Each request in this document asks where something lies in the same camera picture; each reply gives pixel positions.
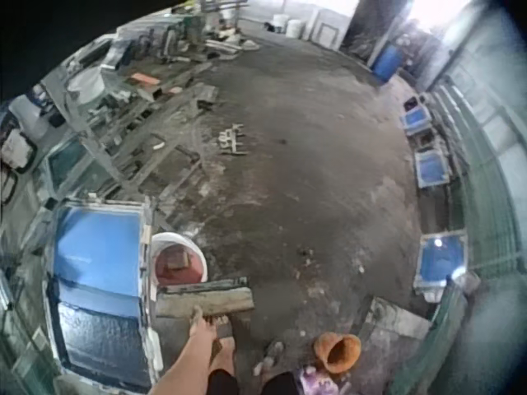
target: concrete floor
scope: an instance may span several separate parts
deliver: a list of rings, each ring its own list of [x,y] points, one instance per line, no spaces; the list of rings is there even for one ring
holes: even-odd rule
[[[220,90],[198,125],[208,177],[187,188],[173,223],[194,235],[210,279],[250,278],[256,309],[234,331],[237,374],[252,393],[252,368],[271,341],[286,343],[280,368],[291,369],[312,360],[322,332],[360,325],[369,295],[420,315],[427,305],[412,292],[421,230],[398,118],[413,91],[398,77],[379,87],[312,44],[242,30],[262,48],[200,77]],[[233,123],[245,125],[247,156],[217,151]]]

